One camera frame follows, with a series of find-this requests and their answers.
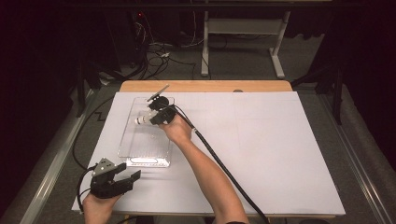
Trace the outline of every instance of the cable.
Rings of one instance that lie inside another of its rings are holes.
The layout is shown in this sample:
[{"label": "cable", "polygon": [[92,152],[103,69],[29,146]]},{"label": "cable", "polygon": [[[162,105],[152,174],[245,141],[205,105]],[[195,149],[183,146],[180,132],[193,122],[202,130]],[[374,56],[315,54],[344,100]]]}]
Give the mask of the cable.
[{"label": "cable", "polygon": [[102,105],[104,105],[105,103],[107,103],[108,101],[110,101],[110,100],[113,99],[113,98],[114,98],[114,96],[112,96],[112,97],[106,99],[105,101],[103,101],[101,104],[99,104],[99,106],[97,106],[97,107],[91,112],[91,114],[90,114],[87,118],[85,118],[84,122],[82,123],[81,127],[79,128],[79,130],[78,130],[78,132],[77,132],[77,134],[76,134],[75,140],[73,141],[73,146],[72,146],[72,155],[73,155],[73,159],[75,160],[76,164],[77,164],[79,167],[81,167],[83,170],[86,170],[85,166],[82,165],[82,163],[81,163],[81,162],[77,159],[77,157],[76,157],[76,142],[77,142],[77,140],[78,140],[78,138],[79,138],[79,135],[81,134],[81,131],[84,129],[84,127],[85,127],[85,125],[87,124],[88,120],[89,120],[89,119],[91,118],[91,116],[96,112],[96,110],[98,110],[99,107],[101,107]]},{"label": "cable", "polygon": [[76,192],[77,192],[77,202],[78,202],[79,210],[81,211],[81,213],[84,213],[84,207],[82,206],[82,202],[81,202],[81,193],[79,192],[79,189],[81,188],[81,183],[82,183],[82,180],[84,179],[84,176],[85,176],[89,171],[92,171],[92,170],[94,170],[95,168],[96,168],[96,165],[94,165],[94,166],[88,168],[88,169],[85,170],[84,173],[82,173],[82,175],[79,177],[79,181],[78,181],[78,184],[77,184]]},{"label": "cable", "polygon": [[140,24],[139,22],[137,22],[137,21],[134,24],[139,27],[139,30],[137,31],[136,36],[139,36],[140,35],[140,31],[143,30],[142,44],[145,43],[145,41],[146,41],[146,29],[145,29],[145,27],[142,24]]},{"label": "cable", "polygon": [[177,61],[175,59],[172,59],[171,57],[168,57],[170,61],[174,62],[174,63],[181,63],[181,64],[186,64],[186,65],[192,65],[192,70],[191,70],[191,79],[194,80],[194,70],[195,70],[195,65],[196,63],[183,63],[180,61]]},{"label": "cable", "polygon": [[88,190],[90,190],[90,189],[85,189],[84,191],[82,191],[80,194],[79,194],[79,197],[81,197],[85,192],[87,192]]},{"label": "cable", "polygon": [[154,49],[153,51],[148,50],[148,52],[150,53],[157,53],[157,52],[161,52],[161,53],[166,53],[166,49],[165,49],[165,43],[153,43],[153,44],[149,44],[149,46],[158,46],[160,47],[159,49]]},{"label": "cable", "polygon": [[148,66],[146,58],[147,58],[147,55],[145,54],[142,62],[139,64],[139,67],[135,71],[130,73],[129,75],[126,75],[125,77],[130,79],[131,77],[137,76],[139,73],[143,72],[146,69],[146,67]]},{"label": "cable", "polygon": [[269,220],[267,216],[262,212],[262,210],[257,206],[253,200],[250,199],[250,197],[247,195],[247,193],[242,189],[242,187],[239,185],[239,183],[236,181],[236,179],[233,177],[231,172],[227,169],[227,167],[222,163],[221,159],[218,157],[216,152],[213,150],[213,148],[206,142],[205,138],[201,135],[201,133],[194,127],[194,125],[190,122],[190,120],[185,116],[185,113],[183,110],[180,109],[180,107],[177,107],[178,110],[181,111],[181,113],[177,110],[174,109],[172,106],[165,105],[167,108],[170,108],[174,110],[179,116],[181,116],[184,121],[186,121],[187,124],[194,130],[195,134],[199,137],[199,139],[204,143],[205,147],[209,151],[210,155],[212,155],[213,159],[218,163],[219,167],[223,170],[223,172],[230,178],[230,180],[233,182],[233,184],[236,186],[236,188],[239,190],[239,192],[244,196],[244,198],[247,200],[247,202],[253,207],[254,210],[256,210],[257,213],[259,213],[260,217],[264,220],[266,224],[269,224]]},{"label": "cable", "polygon": [[196,17],[195,17],[195,11],[192,12],[192,16],[194,17],[194,36],[192,37],[192,41],[190,43],[190,46],[194,43],[195,35],[196,35],[196,32],[197,32],[197,21],[196,21]]},{"label": "cable", "polygon": [[145,74],[147,73],[147,71],[148,71],[148,69],[149,69],[149,60],[148,60],[147,54],[145,54],[144,60],[145,60],[146,66],[145,66],[144,72],[142,72],[142,73],[140,74],[140,77],[138,78],[139,80],[142,80],[142,79],[143,79],[143,77],[145,76]]},{"label": "cable", "polygon": [[169,59],[164,59],[163,57],[160,57],[162,60],[163,60],[163,62],[160,64],[160,65],[156,65],[158,68],[157,68],[157,70],[154,72],[154,73],[152,73],[151,75],[149,75],[148,77],[145,77],[144,78],[144,80],[147,80],[147,79],[149,79],[149,78],[151,78],[151,77],[155,77],[155,76],[157,76],[157,75],[159,75],[161,72],[163,72],[167,67],[168,67],[168,61],[169,61]]},{"label": "cable", "polygon": [[151,35],[151,41],[152,41],[151,43],[154,43],[155,41],[154,41],[154,37],[152,36],[152,33],[151,33],[151,27],[149,25],[148,18],[146,17],[146,15],[143,12],[140,12],[140,13],[142,13],[143,17],[145,18],[146,24],[148,25],[148,32]]},{"label": "cable", "polygon": [[189,44],[189,45],[182,45],[182,48],[189,48],[189,47],[194,47],[194,46],[198,46],[200,44],[202,44],[204,42],[204,39],[201,39],[200,41],[194,43],[194,44]]},{"label": "cable", "polygon": [[134,219],[134,218],[137,218],[137,217],[127,217],[124,220],[121,220],[121,221],[117,222],[117,224],[122,224],[123,222],[126,222],[126,221]]}]

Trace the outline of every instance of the forearm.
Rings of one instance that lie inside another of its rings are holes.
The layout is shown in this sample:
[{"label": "forearm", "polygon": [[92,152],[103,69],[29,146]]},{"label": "forearm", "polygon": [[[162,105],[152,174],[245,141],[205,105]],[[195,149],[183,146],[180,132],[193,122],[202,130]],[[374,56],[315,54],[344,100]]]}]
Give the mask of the forearm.
[{"label": "forearm", "polygon": [[241,221],[248,223],[244,208],[222,170],[192,141],[178,142],[198,180],[200,188],[211,204],[218,223]]}]

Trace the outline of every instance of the black device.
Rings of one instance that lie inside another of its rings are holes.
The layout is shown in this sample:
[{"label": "black device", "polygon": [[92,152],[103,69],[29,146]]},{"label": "black device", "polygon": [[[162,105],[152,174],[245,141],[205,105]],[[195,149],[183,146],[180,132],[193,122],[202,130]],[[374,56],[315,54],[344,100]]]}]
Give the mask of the black device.
[{"label": "black device", "polygon": [[157,93],[153,94],[147,99],[147,102],[152,102],[148,105],[150,111],[143,116],[140,116],[134,120],[135,124],[144,124],[150,122],[151,124],[168,124],[172,122],[177,112],[175,105],[169,105],[168,98],[160,96],[160,94],[165,91],[169,85],[166,85]]},{"label": "black device", "polygon": [[91,194],[97,198],[106,199],[121,195],[134,187],[134,182],[140,178],[141,171],[131,177],[114,181],[114,176],[126,169],[126,163],[116,165],[106,158],[102,158],[92,173]]}]

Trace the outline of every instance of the transparent plastic box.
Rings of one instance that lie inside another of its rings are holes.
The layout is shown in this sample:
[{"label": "transparent plastic box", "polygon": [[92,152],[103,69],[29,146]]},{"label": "transparent plastic box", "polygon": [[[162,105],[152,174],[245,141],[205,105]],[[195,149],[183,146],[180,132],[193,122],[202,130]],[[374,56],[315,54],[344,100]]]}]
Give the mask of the transparent plastic box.
[{"label": "transparent plastic box", "polygon": [[[120,142],[119,157],[127,166],[168,167],[171,162],[170,140],[158,125],[134,121],[149,113],[148,98],[137,97],[131,107],[128,122]],[[168,98],[169,104],[175,102]]]}]

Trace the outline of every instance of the black cable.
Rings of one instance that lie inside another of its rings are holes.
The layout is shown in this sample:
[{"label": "black cable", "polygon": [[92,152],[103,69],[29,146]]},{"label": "black cable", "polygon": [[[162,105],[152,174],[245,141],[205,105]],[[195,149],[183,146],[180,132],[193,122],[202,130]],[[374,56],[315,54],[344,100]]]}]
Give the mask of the black cable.
[{"label": "black cable", "polygon": [[145,67],[144,72],[142,72],[142,73],[140,74],[140,77],[138,78],[138,80],[143,80],[143,77],[145,76],[145,74],[147,73],[147,71],[148,71],[148,69],[149,69],[149,60],[148,60],[147,55],[145,56],[144,59],[145,59],[146,67]]},{"label": "black cable", "polygon": [[[155,64],[155,63],[151,62],[151,61],[153,61],[155,59],[160,59],[161,60],[160,64]],[[152,57],[152,58],[148,59],[148,64],[153,66],[153,67],[159,67],[159,66],[162,66],[165,63],[167,63],[167,60],[165,60],[164,57]]]},{"label": "black cable", "polygon": [[162,53],[166,53],[166,49],[165,49],[165,43],[163,43],[162,45],[158,44],[158,43],[154,43],[154,44],[150,44],[150,46],[159,46],[160,49],[158,50],[154,50],[154,51],[149,51],[151,53],[156,53],[156,52],[162,52]]},{"label": "black cable", "polygon": [[168,62],[169,62],[168,59],[166,59],[166,58],[165,58],[165,60],[163,59],[163,63],[160,64],[160,65],[157,65],[157,67],[158,67],[157,70],[155,70],[155,72],[152,73],[151,75],[149,75],[148,77],[145,77],[144,80],[147,80],[147,79],[149,79],[149,78],[151,78],[151,77],[155,77],[155,76],[159,75],[161,72],[163,72],[163,71],[168,67],[168,64],[169,64]]},{"label": "black cable", "polygon": [[202,143],[204,143],[205,147],[209,151],[210,155],[212,155],[213,159],[218,163],[220,168],[223,170],[223,172],[230,178],[230,180],[233,182],[233,184],[236,186],[236,188],[239,190],[239,192],[244,196],[244,198],[247,200],[247,202],[253,207],[254,210],[256,210],[257,213],[259,213],[260,217],[264,220],[266,224],[269,224],[269,220],[267,216],[262,212],[262,210],[257,206],[253,200],[250,199],[250,197],[247,195],[247,193],[242,189],[242,187],[239,185],[239,183],[236,181],[236,179],[233,177],[231,172],[227,169],[227,167],[222,163],[221,159],[218,157],[216,152],[213,150],[213,148],[206,142],[205,138],[201,135],[201,133],[194,127],[194,125],[190,122],[190,120],[187,117],[184,117],[185,113],[183,110],[180,109],[180,107],[177,107],[182,113],[180,113],[177,109],[174,109],[172,106],[167,105],[166,107],[174,110],[179,116],[181,116],[184,121],[186,121],[187,124],[190,125],[190,127],[194,130],[195,134],[201,139]]},{"label": "black cable", "polygon": [[87,168],[85,168],[85,166],[82,165],[82,163],[79,162],[79,160],[78,160],[77,157],[76,157],[76,142],[77,142],[77,140],[78,140],[78,138],[79,138],[79,136],[80,136],[80,134],[81,134],[81,131],[84,129],[84,127],[85,127],[85,125],[87,124],[88,120],[92,117],[92,115],[96,112],[96,110],[98,110],[99,107],[101,107],[102,105],[104,105],[105,103],[107,103],[108,101],[110,101],[110,100],[113,99],[113,98],[114,98],[114,96],[112,96],[112,97],[106,99],[105,101],[103,101],[101,104],[99,104],[99,106],[97,106],[97,107],[91,112],[91,114],[90,114],[87,118],[85,118],[84,122],[82,123],[81,127],[79,128],[79,130],[78,130],[78,132],[77,132],[77,134],[76,134],[75,140],[73,141],[73,146],[72,146],[72,155],[73,155],[73,159],[75,160],[76,164],[77,164],[79,167],[81,167],[83,170],[86,170]]},{"label": "black cable", "polygon": [[148,66],[146,64],[146,60],[143,59],[142,62],[139,64],[139,67],[135,71],[133,71],[132,73],[126,75],[125,77],[130,79],[131,77],[135,77],[135,76],[139,75],[139,73],[141,73],[142,71],[145,70],[146,66]]},{"label": "black cable", "polygon": [[181,63],[181,64],[186,64],[186,65],[192,65],[192,71],[191,71],[191,79],[194,80],[194,70],[195,70],[195,65],[196,63],[183,63],[180,61],[177,61],[175,59],[172,59],[171,57],[168,57],[170,61],[174,62],[174,63]]},{"label": "black cable", "polygon": [[121,220],[121,221],[117,222],[117,224],[122,224],[123,222],[126,222],[126,221],[134,219],[134,218],[137,218],[137,217],[127,217],[124,220]]},{"label": "black cable", "polygon": [[84,173],[82,173],[82,175],[79,177],[79,181],[78,181],[78,184],[77,184],[76,192],[77,192],[77,202],[78,202],[79,210],[81,211],[81,213],[84,213],[84,207],[82,206],[82,202],[81,202],[81,193],[79,192],[79,189],[81,188],[81,183],[82,183],[82,180],[84,179],[84,176],[85,176],[89,171],[92,171],[92,170],[94,170],[95,168],[96,168],[96,165],[94,165],[94,166],[88,168],[88,169],[85,170]]},{"label": "black cable", "polygon": [[79,197],[81,197],[85,192],[87,192],[88,190],[90,190],[90,189],[84,189],[84,191],[82,191],[80,194],[79,194]]}]

